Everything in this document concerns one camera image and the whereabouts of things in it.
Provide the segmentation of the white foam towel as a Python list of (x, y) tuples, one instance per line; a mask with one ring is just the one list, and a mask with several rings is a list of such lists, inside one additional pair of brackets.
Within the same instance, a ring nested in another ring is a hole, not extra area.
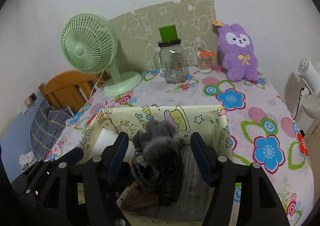
[[(118, 137), (118, 134), (116, 134), (114, 131), (103, 128), (87, 160), (89, 160), (94, 156), (101, 155), (103, 150), (106, 147), (109, 147), (110, 145), (114, 144), (117, 137)], [(134, 152), (135, 152), (135, 147), (133, 145), (133, 142), (129, 140), (129, 145), (127, 147), (127, 151), (123, 161), (130, 163), (133, 158)]]

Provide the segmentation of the clear plastic zip bag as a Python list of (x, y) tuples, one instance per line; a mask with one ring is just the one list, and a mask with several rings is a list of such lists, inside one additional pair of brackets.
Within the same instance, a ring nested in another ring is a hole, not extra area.
[(181, 154), (184, 173), (178, 211), (184, 221), (202, 221), (207, 211), (210, 188), (201, 176), (190, 145), (183, 146)]

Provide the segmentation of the grey drawstring pouch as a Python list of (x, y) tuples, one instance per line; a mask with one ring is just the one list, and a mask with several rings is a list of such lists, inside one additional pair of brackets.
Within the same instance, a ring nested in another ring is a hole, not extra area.
[(147, 191), (153, 191), (163, 206), (178, 200), (184, 173), (183, 142), (173, 122), (151, 120), (132, 139), (135, 153), (131, 173)]

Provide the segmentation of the grey plaid pillow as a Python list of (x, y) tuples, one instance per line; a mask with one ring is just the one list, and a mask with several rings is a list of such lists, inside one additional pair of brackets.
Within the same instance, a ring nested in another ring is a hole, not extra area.
[(46, 159), (71, 118), (72, 110), (57, 109), (47, 100), (41, 102), (30, 126), (31, 150), (37, 159)]

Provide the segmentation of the crumpled white cloth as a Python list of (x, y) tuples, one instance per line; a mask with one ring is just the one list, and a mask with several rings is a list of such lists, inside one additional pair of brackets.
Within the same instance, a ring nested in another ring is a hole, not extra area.
[(22, 171), (28, 169), (36, 161), (37, 159), (32, 151), (27, 154), (21, 154), (19, 158), (19, 164), (21, 166)]

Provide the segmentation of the yellow cartoon fabric storage box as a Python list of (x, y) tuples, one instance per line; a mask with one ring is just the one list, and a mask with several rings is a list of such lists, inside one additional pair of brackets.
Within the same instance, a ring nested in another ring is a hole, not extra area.
[(82, 133), (84, 158), (100, 155), (125, 132), (124, 157), (134, 181), (118, 204), (135, 225), (201, 225), (213, 193), (204, 182), (190, 147), (190, 136), (232, 158), (231, 134), (221, 106), (104, 108)]

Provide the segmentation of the floral tablecloth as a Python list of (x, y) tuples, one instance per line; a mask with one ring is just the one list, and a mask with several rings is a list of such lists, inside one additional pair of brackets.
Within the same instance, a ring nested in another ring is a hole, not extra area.
[(185, 143), (208, 129), (218, 152), (239, 164), (257, 162), (272, 182), (290, 225), (301, 225), (313, 207), (311, 162), (303, 136), (286, 105), (264, 77), (231, 82), (214, 66), (210, 73), (188, 69), (183, 83), (168, 84), (157, 71), (127, 93), (102, 91), (80, 105), (47, 155), (58, 158), (74, 147), (89, 154), (102, 130), (134, 136), (150, 120), (168, 120)]

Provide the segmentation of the green desk fan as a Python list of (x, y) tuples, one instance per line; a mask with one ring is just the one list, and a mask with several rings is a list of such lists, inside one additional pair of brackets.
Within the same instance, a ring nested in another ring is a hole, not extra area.
[(67, 62), (81, 73), (110, 73), (111, 79), (104, 85), (107, 97), (127, 93), (142, 81), (141, 74), (135, 71), (119, 72), (116, 65), (117, 35), (102, 16), (79, 14), (72, 17), (63, 29), (61, 49)]

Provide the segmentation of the glass mason jar mug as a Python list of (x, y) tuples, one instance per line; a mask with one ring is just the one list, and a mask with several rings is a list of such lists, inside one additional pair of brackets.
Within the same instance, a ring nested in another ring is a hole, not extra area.
[(187, 77), (184, 49), (181, 40), (158, 42), (158, 49), (153, 57), (155, 68), (161, 72), (167, 83), (182, 83)]

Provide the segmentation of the purple plush bunny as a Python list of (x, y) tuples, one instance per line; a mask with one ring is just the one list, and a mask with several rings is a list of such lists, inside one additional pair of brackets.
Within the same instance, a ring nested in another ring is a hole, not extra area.
[(239, 24), (223, 24), (217, 28), (217, 33), (217, 49), (222, 55), (227, 79), (232, 82), (259, 79), (258, 59), (245, 29)]

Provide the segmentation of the patterned cardboard panel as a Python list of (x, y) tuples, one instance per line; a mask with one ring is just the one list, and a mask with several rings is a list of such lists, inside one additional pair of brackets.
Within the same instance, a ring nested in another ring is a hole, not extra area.
[(118, 38), (116, 55), (120, 72), (154, 69), (153, 56), (161, 42), (179, 39), (187, 66), (196, 65), (199, 49), (216, 53), (214, 0), (181, 0), (140, 8), (112, 18)]

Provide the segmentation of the white standing fan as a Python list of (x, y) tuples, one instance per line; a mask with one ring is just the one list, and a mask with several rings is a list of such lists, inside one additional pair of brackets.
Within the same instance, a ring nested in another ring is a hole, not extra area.
[(296, 119), (300, 109), (312, 119), (319, 119), (319, 63), (312, 64), (307, 58), (303, 58), (297, 65), (297, 74), (303, 86), (300, 89), (296, 113)]

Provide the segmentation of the cotton swab container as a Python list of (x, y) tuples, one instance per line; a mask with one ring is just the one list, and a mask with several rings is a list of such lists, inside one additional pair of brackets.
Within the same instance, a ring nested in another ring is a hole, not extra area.
[(214, 56), (215, 53), (198, 48), (197, 68), (200, 73), (209, 73), (212, 71)]

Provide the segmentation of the green cup on jar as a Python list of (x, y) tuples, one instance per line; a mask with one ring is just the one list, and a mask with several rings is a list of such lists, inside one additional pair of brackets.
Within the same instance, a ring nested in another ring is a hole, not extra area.
[(175, 41), (178, 39), (175, 25), (168, 25), (165, 27), (160, 27), (159, 33), (161, 36), (161, 41), (163, 43), (172, 42), (172, 41)]

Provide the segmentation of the wall power socket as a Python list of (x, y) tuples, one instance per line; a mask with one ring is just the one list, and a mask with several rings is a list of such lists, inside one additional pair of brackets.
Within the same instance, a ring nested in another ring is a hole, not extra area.
[(35, 93), (32, 93), (32, 94), (24, 101), (25, 106), (26, 106), (27, 108), (31, 107), (32, 104), (33, 104), (36, 100), (37, 100), (36, 94), (35, 94)]

